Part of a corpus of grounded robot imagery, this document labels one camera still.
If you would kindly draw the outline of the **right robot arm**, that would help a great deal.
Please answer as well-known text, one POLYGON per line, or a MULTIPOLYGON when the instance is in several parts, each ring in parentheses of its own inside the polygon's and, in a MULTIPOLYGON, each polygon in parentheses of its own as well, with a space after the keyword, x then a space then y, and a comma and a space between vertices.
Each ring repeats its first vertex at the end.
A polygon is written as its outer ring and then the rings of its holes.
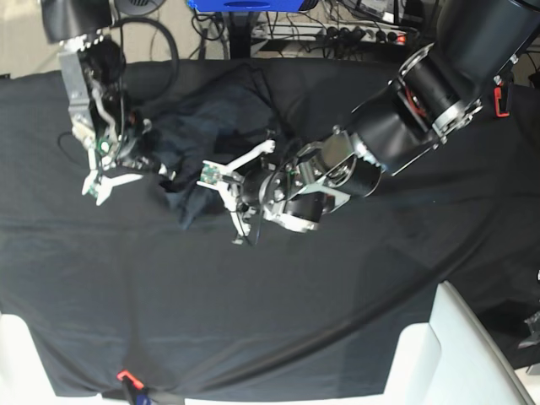
POLYGON ((116 187, 166 174, 151 153, 152 123, 128 95, 123 46, 107 32, 114 25, 110 3, 43 1, 40 9, 47 40, 60 46, 71 134, 87 154, 82 193, 101 205, 116 187))

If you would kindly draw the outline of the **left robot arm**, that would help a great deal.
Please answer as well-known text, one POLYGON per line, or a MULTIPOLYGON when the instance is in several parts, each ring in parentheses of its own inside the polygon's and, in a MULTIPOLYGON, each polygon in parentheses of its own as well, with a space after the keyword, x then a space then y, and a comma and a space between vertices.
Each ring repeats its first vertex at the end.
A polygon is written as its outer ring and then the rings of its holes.
POLYGON ((483 107, 482 93, 538 26, 536 1, 448 1, 435 40, 328 137, 246 174, 243 166, 273 153, 273 140, 226 165, 205 161, 197 183, 220 195, 237 243, 248 238, 253 216, 294 232, 316 230, 322 216, 368 197, 383 174, 400 173, 467 126, 483 107))

